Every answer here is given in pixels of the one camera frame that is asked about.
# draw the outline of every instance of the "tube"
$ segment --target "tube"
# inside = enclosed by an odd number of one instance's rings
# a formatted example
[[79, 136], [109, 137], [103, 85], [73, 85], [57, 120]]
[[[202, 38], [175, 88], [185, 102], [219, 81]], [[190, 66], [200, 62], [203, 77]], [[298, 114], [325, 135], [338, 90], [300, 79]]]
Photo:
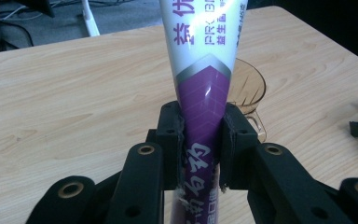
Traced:
[[171, 223], [217, 223], [219, 132], [248, 1], [159, 2], [185, 119], [185, 183], [174, 196]]

